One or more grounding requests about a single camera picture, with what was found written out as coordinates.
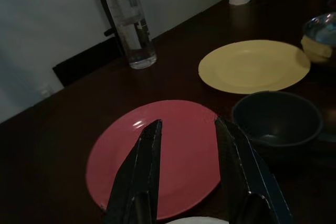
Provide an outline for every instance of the water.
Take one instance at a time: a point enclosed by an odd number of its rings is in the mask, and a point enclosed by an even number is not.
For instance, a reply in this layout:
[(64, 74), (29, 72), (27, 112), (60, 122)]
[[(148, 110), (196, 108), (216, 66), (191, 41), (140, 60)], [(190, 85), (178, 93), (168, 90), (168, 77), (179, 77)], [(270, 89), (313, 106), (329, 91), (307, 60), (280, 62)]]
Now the water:
[(142, 69), (156, 62), (153, 42), (140, 0), (107, 0), (131, 68)]
[(143, 17), (124, 20), (117, 25), (117, 30), (131, 68), (147, 68), (156, 62), (153, 42)]

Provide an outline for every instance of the dark bowl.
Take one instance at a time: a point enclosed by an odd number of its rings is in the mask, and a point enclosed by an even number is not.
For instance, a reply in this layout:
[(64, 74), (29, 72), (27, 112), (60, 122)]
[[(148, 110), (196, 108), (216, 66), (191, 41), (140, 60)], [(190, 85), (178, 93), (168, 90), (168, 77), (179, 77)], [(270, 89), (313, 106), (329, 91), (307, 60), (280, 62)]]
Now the dark bowl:
[(322, 115), (310, 101), (287, 92), (248, 95), (233, 107), (232, 117), (267, 162), (302, 156), (323, 127)]

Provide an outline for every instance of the bowl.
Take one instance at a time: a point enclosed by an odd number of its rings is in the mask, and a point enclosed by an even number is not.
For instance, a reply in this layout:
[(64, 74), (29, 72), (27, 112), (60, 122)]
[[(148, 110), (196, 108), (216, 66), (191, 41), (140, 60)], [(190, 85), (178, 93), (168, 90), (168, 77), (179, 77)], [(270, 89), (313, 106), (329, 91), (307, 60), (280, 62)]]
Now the bowl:
[(244, 97), (233, 107), (232, 117), (271, 163), (300, 158), (323, 127), (322, 115), (310, 101), (279, 91)]
[(315, 17), (303, 26), (303, 51), (316, 64), (336, 70), (336, 13)]

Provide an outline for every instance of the red plate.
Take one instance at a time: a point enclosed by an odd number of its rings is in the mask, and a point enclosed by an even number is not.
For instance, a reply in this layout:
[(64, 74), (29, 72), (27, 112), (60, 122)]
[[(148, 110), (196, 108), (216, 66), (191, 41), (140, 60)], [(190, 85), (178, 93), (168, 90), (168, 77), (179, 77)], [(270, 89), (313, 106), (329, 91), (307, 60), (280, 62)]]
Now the red plate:
[(180, 214), (199, 203), (219, 183), (214, 119), (206, 107), (167, 100), (139, 107), (116, 120), (97, 140), (86, 181), (93, 200), (106, 208), (115, 175), (142, 129), (162, 119), (158, 219)]

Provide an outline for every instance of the wall outlet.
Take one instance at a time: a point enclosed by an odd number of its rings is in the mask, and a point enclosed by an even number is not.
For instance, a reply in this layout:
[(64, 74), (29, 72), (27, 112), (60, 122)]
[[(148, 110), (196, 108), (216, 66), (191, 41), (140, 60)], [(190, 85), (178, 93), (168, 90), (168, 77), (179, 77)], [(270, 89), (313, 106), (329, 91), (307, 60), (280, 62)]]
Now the wall outlet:
[(39, 87), (37, 92), (43, 99), (48, 98), (49, 96), (55, 93), (52, 87), (48, 84), (45, 84)]

